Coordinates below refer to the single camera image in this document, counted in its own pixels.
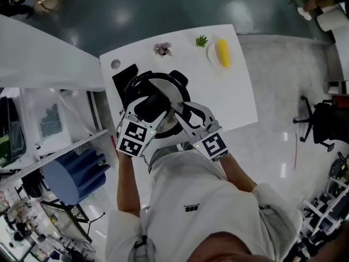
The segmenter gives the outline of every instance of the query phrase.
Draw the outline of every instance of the tiled floor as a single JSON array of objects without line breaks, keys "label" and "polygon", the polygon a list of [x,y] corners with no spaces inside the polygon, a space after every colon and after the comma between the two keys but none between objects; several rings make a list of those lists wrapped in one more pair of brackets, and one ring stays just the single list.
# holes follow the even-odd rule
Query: tiled floor
[{"label": "tiled floor", "polygon": [[297,12],[305,0],[64,0],[58,12],[36,6],[25,23],[97,57],[155,35],[232,23],[238,34],[331,40],[316,19]]},{"label": "tiled floor", "polygon": [[[329,76],[326,47],[307,42],[254,40],[243,41],[242,49],[254,90],[258,122],[226,132],[229,149],[257,183],[269,183],[297,206],[304,198],[310,200],[323,190],[337,151],[347,154],[349,150],[347,144],[336,141],[335,149],[327,153],[323,146],[313,143],[312,136],[306,143],[299,142],[304,126],[292,123],[294,117],[306,114],[299,100],[301,94],[313,104],[327,98],[323,93],[323,83]],[[96,93],[96,100],[103,125],[114,134],[105,93]],[[93,205],[101,214],[102,210],[116,208],[118,161],[108,135],[94,140],[94,147],[106,154],[113,168],[106,172],[106,184],[82,205],[85,210]],[[150,197],[147,167],[142,159],[135,158],[134,167],[141,204],[146,205]],[[92,225],[90,232],[101,261],[106,239],[95,230],[106,234],[106,224],[107,217],[102,218]]]}]

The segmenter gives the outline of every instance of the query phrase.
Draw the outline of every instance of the black office chair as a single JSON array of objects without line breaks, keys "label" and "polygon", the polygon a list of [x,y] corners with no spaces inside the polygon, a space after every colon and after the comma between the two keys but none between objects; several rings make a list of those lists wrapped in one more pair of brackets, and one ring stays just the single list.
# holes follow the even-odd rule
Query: black office chair
[{"label": "black office chair", "polygon": [[293,119],[293,123],[309,123],[305,137],[300,137],[301,142],[305,142],[312,130],[314,143],[321,144],[330,152],[334,144],[326,144],[324,141],[340,140],[349,144],[349,108],[339,108],[332,104],[331,100],[324,100],[315,105],[315,111],[312,113],[309,101],[301,96],[301,100],[306,103],[309,118],[306,120]]}]

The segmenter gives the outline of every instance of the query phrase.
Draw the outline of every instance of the table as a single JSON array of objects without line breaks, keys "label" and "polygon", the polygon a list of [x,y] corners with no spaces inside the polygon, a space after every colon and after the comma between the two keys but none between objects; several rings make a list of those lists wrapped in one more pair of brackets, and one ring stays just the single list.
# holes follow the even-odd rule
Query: table
[{"label": "table", "polygon": [[335,58],[333,61],[336,65],[336,78],[342,79],[345,81],[349,80],[349,24],[343,25],[341,27],[335,28],[332,30],[333,37],[335,39],[335,48],[338,54],[334,55],[336,58],[339,58],[339,61]]},{"label": "table", "polygon": [[[195,45],[196,38],[203,34],[209,39],[208,45],[219,39],[227,40],[232,63],[230,68],[213,65],[207,57],[207,49]],[[172,56],[161,57],[154,53],[154,45],[164,42],[172,44]],[[120,61],[120,66],[113,69],[111,62],[116,59]],[[184,74],[189,80],[187,89],[191,101],[209,107],[224,131],[258,120],[250,76],[232,25],[199,27],[159,35],[107,52],[100,56],[100,62],[115,127],[122,118],[119,114],[122,102],[112,77],[134,63],[139,69],[138,75],[148,70],[162,73],[178,70]],[[160,148],[187,140],[182,131],[177,136],[154,139],[149,147]]]}]

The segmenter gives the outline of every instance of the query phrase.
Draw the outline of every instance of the wheel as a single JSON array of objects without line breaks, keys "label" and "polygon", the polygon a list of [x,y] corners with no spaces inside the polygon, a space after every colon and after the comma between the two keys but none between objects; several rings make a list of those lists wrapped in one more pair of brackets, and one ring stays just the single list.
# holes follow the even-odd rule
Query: wheel
[{"label": "wheel", "polygon": [[334,144],[329,145],[327,152],[331,152],[334,149]]}]

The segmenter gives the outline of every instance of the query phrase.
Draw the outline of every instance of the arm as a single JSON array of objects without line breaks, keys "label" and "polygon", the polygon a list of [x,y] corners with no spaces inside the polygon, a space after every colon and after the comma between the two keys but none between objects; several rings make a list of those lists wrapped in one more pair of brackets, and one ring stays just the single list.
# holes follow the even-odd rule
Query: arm
[{"label": "arm", "polygon": [[219,160],[223,167],[228,181],[235,185],[239,190],[252,192],[257,184],[241,169],[235,158],[228,154]]},{"label": "arm", "polygon": [[117,204],[119,211],[140,217],[141,204],[138,194],[132,158],[119,152],[119,183]]}]

